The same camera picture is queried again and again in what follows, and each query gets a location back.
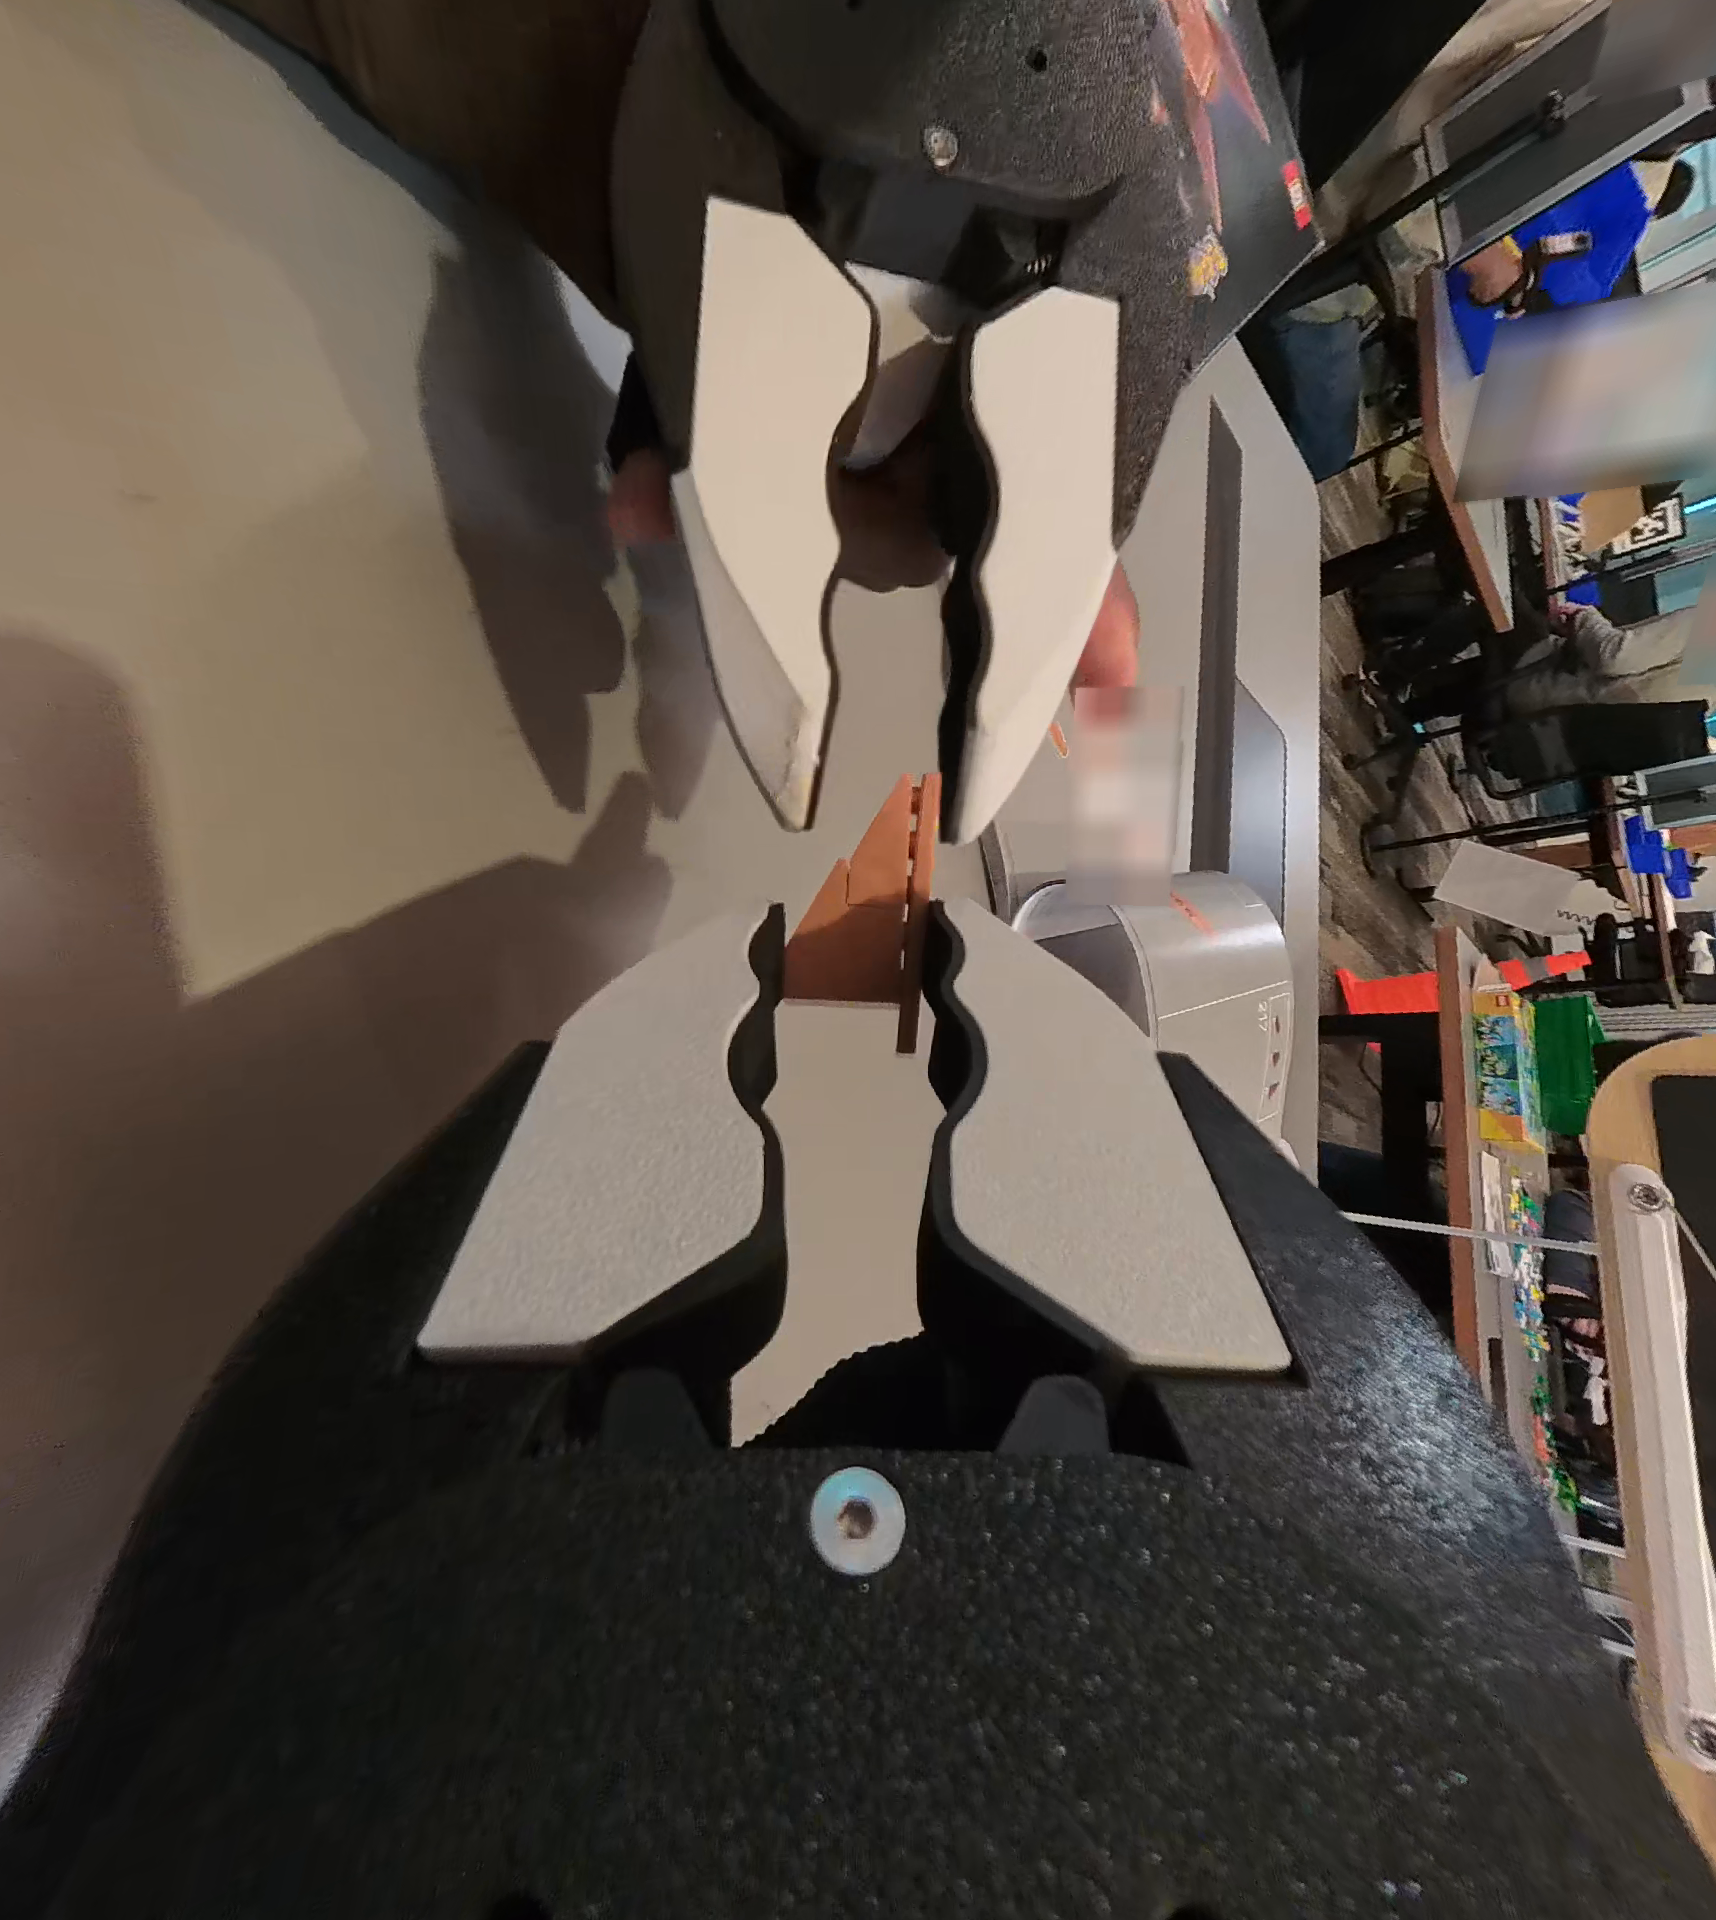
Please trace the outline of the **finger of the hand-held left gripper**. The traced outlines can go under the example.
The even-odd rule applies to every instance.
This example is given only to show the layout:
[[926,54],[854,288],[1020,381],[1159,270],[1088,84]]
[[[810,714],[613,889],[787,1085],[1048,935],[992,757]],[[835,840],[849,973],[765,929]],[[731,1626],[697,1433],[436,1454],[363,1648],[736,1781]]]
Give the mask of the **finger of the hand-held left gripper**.
[[942,713],[945,839],[976,840],[1028,773],[1106,603],[1115,531],[1120,310],[1048,286],[960,348],[967,515]]
[[709,201],[676,524],[727,728],[788,832],[815,822],[836,707],[830,468],[875,356],[869,297],[805,228]]

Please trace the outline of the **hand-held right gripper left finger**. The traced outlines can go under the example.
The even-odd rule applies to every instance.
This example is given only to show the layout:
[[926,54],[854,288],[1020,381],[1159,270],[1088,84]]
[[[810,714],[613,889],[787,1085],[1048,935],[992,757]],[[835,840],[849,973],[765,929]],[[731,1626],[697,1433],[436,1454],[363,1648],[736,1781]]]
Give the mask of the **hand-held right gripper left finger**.
[[769,1103],[780,905],[621,973],[560,1027],[428,1310],[436,1360],[747,1367],[788,1300]]

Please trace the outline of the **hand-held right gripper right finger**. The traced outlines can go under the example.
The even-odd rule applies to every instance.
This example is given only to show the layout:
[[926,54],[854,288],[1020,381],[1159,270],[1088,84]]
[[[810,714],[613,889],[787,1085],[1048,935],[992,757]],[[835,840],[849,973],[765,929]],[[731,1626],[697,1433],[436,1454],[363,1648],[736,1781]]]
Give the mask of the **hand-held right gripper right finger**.
[[1154,1041],[978,902],[923,959],[923,1330],[1003,1379],[1283,1380],[1294,1357]]

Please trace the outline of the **orange toy brick assembly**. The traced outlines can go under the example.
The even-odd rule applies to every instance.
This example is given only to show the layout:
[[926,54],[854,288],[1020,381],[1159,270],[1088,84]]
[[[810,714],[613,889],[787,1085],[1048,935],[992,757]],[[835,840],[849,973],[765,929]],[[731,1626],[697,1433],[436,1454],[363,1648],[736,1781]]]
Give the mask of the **orange toy brick assembly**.
[[940,827],[942,776],[896,780],[791,935],[782,1001],[888,1007],[896,1016],[896,1052],[916,1052]]

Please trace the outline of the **person's left forearm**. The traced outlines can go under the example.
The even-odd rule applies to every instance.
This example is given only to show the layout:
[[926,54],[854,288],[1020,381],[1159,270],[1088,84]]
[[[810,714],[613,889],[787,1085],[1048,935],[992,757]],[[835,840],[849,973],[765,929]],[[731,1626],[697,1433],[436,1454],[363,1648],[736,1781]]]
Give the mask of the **person's left forearm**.
[[610,153],[649,3],[230,3],[509,217],[613,324]]

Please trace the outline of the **grey desk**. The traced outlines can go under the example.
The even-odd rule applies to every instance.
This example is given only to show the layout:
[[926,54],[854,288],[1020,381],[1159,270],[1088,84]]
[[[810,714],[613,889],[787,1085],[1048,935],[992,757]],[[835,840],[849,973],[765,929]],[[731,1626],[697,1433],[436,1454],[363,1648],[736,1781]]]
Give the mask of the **grey desk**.
[[0,5],[0,1799],[274,1286],[444,1256],[514,1044],[801,854],[553,270],[247,40]]

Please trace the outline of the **person's left hand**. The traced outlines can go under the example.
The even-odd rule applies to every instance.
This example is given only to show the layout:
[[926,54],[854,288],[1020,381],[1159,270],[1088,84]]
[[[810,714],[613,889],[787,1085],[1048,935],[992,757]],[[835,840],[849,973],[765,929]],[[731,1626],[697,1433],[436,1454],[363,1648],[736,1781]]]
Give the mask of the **person's left hand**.
[[[830,510],[840,531],[843,574],[888,594],[938,582],[948,556],[930,504],[935,446],[919,429],[872,467],[830,472]],[[607,522],[623,549],[672,543],[678,535],[672,474],[659,446],[641,446],[619,462],[607,493]],[[1115,565],[1100,611],[1073,673],[1074,690],[1125,690],[1136,684],[1140,611],[1125,565]]]

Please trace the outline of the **silver monitor stand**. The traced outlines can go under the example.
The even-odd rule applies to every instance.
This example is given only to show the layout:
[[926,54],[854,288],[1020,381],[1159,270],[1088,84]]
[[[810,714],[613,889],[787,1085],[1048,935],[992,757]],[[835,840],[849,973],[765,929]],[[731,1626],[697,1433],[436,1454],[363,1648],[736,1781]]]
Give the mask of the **silver monitor stand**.
[[1183,393],[1126,544],[1152,684],[1178,695],[1177,866],[1274,901],[1296,996],[1281,1138],[1318,1169],[1323,510],[1240,343]]

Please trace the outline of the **printed toy set box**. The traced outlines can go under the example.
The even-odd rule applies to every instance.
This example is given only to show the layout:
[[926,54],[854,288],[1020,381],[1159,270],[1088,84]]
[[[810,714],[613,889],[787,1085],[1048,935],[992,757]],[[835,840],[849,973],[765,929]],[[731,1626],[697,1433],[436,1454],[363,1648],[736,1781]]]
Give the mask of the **printed toy set box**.
[[1152,6],[1154,121],[1177,160],[1183,288],[1199,362],[1320,253],[1312,189],[1261,6]]

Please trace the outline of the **long table with toy bricks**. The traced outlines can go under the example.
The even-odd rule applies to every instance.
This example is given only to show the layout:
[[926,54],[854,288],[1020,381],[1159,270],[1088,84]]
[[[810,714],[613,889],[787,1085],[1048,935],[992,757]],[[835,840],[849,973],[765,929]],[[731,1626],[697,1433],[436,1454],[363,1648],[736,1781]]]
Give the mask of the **long table with toy bricks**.
[[1547,1507],[1604,1655],[1628,1689],[1637,1655],[1624,1549],[1583,1537],[1554,1436],[1561,1394],[1544,1313],[1553,1158],[1535,1008],[1459,926],[1437,926],[1434,948],[1447,1224],[1467,1233],[1449,1252],[1453,1345]]

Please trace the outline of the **wooden-edged table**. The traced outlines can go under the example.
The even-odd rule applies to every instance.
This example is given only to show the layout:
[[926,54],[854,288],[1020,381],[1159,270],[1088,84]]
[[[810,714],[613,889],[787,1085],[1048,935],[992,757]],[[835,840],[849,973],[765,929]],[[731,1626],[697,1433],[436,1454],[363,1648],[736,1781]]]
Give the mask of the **wooden-edged table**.
[[1447,277],[1427,268],[1417,281],[1417,358],[1421,440],[1451,537],[1475,594],[1497,633],[1516,624],[1514,544],[1498,498],[1475,498],[1467,484],[1478,377],[1453,318]]

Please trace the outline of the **blue plastic bin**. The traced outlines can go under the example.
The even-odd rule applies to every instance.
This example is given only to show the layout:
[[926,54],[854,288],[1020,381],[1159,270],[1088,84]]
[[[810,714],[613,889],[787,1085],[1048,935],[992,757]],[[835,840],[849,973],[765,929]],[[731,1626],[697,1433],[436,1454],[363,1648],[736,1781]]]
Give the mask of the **blue plastic bin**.
[[1672,211],[1678,162],[1627,160],[1447,270],[1451,321],[1473,374],[1504,324],[1615,298],[1656,217]]

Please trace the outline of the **white metal bracket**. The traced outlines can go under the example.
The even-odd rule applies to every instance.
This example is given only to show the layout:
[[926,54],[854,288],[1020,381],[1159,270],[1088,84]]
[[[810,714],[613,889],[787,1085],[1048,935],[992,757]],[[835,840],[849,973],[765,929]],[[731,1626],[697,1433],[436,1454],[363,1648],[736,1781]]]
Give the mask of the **white metal bracket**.
[[1691,1309],[1676,1205],[1642,1165],[1616,1165],[1599,1208],[1624,1345],[1621,1457],[1634,1469],[1628,1540],[1646,1587],[1640,1669],[1668,1751],[1716,1774],[1716,1573],[1691,1390]]

